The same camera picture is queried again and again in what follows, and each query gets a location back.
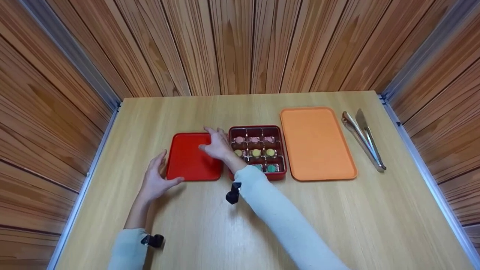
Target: wooden table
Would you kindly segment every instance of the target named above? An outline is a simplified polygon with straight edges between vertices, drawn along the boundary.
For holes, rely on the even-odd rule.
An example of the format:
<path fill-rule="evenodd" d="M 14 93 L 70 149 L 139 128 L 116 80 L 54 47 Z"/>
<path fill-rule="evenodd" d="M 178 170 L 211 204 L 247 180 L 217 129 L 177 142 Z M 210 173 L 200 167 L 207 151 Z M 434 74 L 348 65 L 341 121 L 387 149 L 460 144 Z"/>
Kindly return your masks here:
<path fill-rule="evenodd" d="M 115 120 L 58 269 L 105 269 L 151 158 L 178 132 L 202 125 L 280 124 L 283 108 L 362 108 L 387 170 L 378 173 L 342 125 L 359 175 L 352 181 L 274 183 L 351 269 L 471 269 L 393 123 L 374 92 L 128 98 Z M 283 248 L 242 200 L 225 200 L 231 181 L 184 183 L 151 208 L 152 269 L 294 269 Z"/>

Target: orange tray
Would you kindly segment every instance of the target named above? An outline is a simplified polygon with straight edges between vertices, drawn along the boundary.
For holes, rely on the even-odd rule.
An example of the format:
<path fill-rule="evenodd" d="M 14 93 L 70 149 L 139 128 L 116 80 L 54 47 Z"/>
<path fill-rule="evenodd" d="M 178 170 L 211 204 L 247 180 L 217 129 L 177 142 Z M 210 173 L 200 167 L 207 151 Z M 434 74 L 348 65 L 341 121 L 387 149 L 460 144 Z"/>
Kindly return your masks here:
<path fill-rule="evenodd" d="M 331 108 L 289 108 L 280 113 L 292 176 L 298 181 L 357 177 L 345 137 Z"/>

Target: metal tongs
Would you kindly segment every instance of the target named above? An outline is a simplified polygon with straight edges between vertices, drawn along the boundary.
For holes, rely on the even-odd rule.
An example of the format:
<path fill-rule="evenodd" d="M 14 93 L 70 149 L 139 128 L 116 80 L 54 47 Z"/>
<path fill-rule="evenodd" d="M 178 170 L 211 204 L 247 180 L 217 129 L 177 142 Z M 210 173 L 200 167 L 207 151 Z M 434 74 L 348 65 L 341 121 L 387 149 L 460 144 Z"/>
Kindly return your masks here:
<path fill-rule="evenodd" d="M 348 112 L 344 111 L 342 113 L 343 124 L 353 133 L 358 143 L 361 145 L 368 158 L 375 166 L 375 169 L 377 169 L 379 172 L 385 171 L 387 168 L 380 158 L 380 153 L 378 153 L 372 133 L 367 125 L 367 120 L 365 119 L 365 115 L 363 115 L 361 109 L 358 110 L 357 115 L 355 115 L 355 119 L 357 122 L 352 119 Z"/>

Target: person's arm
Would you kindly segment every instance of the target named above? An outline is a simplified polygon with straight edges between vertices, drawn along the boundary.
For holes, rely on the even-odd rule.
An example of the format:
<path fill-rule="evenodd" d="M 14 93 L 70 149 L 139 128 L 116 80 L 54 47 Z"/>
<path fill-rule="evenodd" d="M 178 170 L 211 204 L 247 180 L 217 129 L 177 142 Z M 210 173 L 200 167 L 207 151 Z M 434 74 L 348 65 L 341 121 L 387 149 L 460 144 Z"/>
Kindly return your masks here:
<path fill-rule="evenodd" d="M 267 177 L 248 165 L 230 148 L 222 129 L 205 128 L 212 137 L 210 145 L 200 146 L 211 157 L 221 159 L 241 182 L 240 195 L 265 222 L 300 270 L 348 268 L 328 248 L 305 217 Z"/>
<path fill-rule="evenodd" d="M 135 198 L 123 230 L 117 235 L 112 247 L 108 269 L 142 269 L 145 263 L 147 247 L 140 243 L 147 236 L 146 219 L 150 204 L 162 196 L 168 189 L 183 182 L 182 177 L 165 180 L 160 176 L 159 167 L 165 161 L 166 150 L 150 161 L 145 172 L 140 192 Z"/>

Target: light blue sleeve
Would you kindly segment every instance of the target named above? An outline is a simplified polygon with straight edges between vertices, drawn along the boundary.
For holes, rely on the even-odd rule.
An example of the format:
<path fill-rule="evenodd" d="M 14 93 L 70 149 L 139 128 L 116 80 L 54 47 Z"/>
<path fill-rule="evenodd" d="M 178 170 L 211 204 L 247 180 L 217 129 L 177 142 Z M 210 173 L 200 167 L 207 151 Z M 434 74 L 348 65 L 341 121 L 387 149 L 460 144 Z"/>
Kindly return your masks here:
<path fill-rule="evenodd" d="M 147 236 L 145 229 L 119 232 L 112 247 L 108 270 L 141 270 L 147 256 L 147 245 L 140 243 Z"/>
<path fill-rule="evenodd" d="M 305 217 L 267 177 L 248 165 L 237 171 L 240 195 L 272 230 L 300 270 L 347 270 Z"/>

